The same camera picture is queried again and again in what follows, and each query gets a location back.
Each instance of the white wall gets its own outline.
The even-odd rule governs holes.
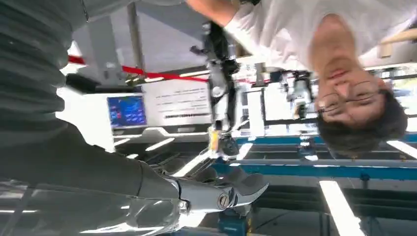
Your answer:
[[[75,125],[88,144],[114,152],[107,96],[83,95],[67,87],[59,88],[57,94],[65,101],[65,110],[57,117]]]

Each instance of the sign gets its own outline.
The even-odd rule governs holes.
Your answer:
[[[211,123],[207,83],[167,80],[143,84],[148,126]]]

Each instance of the man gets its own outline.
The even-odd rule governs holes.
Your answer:
[[[317,125],[329,148],[356,155],[404,135],[403,109],[383,80],[363,69],[358,56],[406,29],[417,1],[261,0],[240,7],[229,0],[187,3],[270,65],[280,67],[294,51],[318,75]]]

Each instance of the monitor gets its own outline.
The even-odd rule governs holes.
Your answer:
[[[107,103],[112,128],[147,124],[142,96],[108,97]]]

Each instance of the blue beam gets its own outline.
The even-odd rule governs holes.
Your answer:
[[[417,134],[407,134],[402,141],[407,143],[417,143]],[[299,137],[258,137],[253,141],[248,141],[247,138],[238,138],[237,142],[239,145],[244,143],[254,143],[258,145],[298,145],[300,143]],[[319,136],[314,137],[316,144],[324,144],[323,139]]]
[[[227,174],[231,167],[227,164],[214,164],[221,175]],[[349,177],[360,178],[368,175],[371,179],[417,180],[417,168],[391,167],[352,167],[352,166],[286,166],[286,165],[240,165],[248,174],[302,176],[302,177]]]

